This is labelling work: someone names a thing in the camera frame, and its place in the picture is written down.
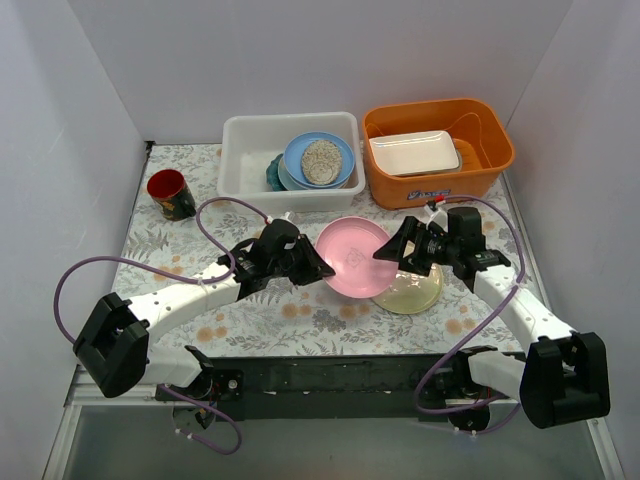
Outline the cream round plate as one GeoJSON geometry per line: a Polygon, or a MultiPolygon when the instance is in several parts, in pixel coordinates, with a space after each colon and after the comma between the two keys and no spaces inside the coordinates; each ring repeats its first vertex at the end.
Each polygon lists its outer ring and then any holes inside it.
{"type": "Polygon", "coordinates": [[[401,315],[414,315],[431,308],[440,298],[444,275],[433,264],[427,276],[398,271],[392,284],[372,301],[382,309],[401,315]]]}

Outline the pink round plate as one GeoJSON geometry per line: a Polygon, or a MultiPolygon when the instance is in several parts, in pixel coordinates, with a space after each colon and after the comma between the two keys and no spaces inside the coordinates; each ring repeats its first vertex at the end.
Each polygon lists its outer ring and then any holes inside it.
{"type": "Polygon", "coordinates": [[[362,217],[343,217],[326,225],[315,244],[320,257],[335,272],[326,283],[354,299],[383,293],[395,280],[398,264],[374,259],[373,254],[390,239],[382,227],[362,217]]]}

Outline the white deep plate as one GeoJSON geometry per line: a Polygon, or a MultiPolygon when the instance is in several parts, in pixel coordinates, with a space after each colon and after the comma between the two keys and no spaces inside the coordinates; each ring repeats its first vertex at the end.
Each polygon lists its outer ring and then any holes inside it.
{"type": "MultiPolygon", "coordinates": [[[[284,163],[283,159],[281,159],[279,161],[277,174],[278,174],[278,179],[279,179],[280,183],[288,191],[313,190],[313,187],[303,186],[303,185],[297,183],[291,177],[291,175],[288,173],[288,171],[286,169],[286,166],[285,166],[285,163],[284,163]]],[[[331,187],[333,187],[333,188],[343,188],[343,187],[346,186],[346,184],[347,184],[347,180],[345,180],[344,182],[338,183],[336,185],[333,185],[333,186],[321,186],[321,187],[315,187],[315,189],[316,190],[322,190],[322,189],[330,189],[331,187]]]]}

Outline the teal scalloped plate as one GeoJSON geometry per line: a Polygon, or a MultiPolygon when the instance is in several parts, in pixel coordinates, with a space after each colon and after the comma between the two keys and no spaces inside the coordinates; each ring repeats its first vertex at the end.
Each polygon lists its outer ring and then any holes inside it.
{"type": "Polygon", "coordinates": [[[286,191],[278,179],[278,170],[283,154],[276,156],[266,169],[266,182],[273,191],[286,191]]]}

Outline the speckled oval dish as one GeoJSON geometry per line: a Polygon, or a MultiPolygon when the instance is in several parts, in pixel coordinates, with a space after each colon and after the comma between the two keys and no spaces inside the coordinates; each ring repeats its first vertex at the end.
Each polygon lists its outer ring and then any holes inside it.
{"type": "Polygon", "coordinates": [[[301,169],[306,180],[313,185],[333,183],[342,170],[343,156],[332,141],[320,139],[311,142],[301,156],[301,169]]]}

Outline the blue round plate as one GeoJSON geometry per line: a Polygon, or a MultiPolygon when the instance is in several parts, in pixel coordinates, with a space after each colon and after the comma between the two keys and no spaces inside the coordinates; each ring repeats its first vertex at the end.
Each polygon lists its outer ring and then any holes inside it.
{"type": "Polygon", "coordinates": [[[288,173],[299,184],[307,187],[321,187],[309,183],[301,169],[301,156],[306,147],[315,140],[325,139],[334,142],[341,150],[343,156],[343,165],[338,178],[331,184],[324,186],[333,186],[338,183],[349,180],[355,169],[355,157],[351,147],[340,137],[326,132],[307,132],[295,137],[289,142],[285,151],[283,160],[288,173]]]}

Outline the pale peach bottom plate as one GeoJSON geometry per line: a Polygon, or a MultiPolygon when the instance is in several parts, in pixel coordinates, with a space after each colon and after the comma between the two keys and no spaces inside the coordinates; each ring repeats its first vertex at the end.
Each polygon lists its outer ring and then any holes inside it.
{"type": "MultiPolygon", "coordinates": [[[[300,190],[330,190],[329,188],[307,188],[305,186],[299,185],[296,183],[293,178],[288,174],[286,169],[278,170],[278,179],[285,190],[288,191],[300,191],[300,190]]],[[[337,185],[337,188],[344,188],[346,186],[346,181],[340,185],[337,185]]]]}

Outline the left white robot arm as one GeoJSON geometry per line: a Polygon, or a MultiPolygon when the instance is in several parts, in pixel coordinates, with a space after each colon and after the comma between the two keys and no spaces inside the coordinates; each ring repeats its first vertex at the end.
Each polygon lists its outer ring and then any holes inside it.
{"type": "Polygon", "coordinates": [[[196,277],[129,299],[103,296],[73,351],[107,398],[147,383],[173,385],[200,400],[212,390],[212,364],[195,347],[157,347],[163,335],[265,289],[273,279],[305,286],[334,273],[294,224],[275,219],[258,238],[240,242],[196,277]]]}

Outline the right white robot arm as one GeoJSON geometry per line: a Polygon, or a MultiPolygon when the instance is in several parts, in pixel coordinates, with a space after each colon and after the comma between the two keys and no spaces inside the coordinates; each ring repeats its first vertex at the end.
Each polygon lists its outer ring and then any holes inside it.
{"type": "Polygon", "coordinates": [[[476,208],[443,211],[431,204],[427,209],[428,222],[406,217],[374,258],[393,261],[400,270],[418,275],[427,275],[434,264],[450,267],[491,307],[482,324],[501,319],[525,357],[518,360],[492,348],[469,349],[470,339],[464,337],[425,373],[413,398],[419,400],[431,377],[458,357],[465,364],[453,371],[452,383],[460,395],[475,397],[487,387],[516,400],[540,429],[608,415],[611,399],[603,340],[561,321],[523,286],[525,270],[514,269],[500,251],[487,248],[476,208]]]}

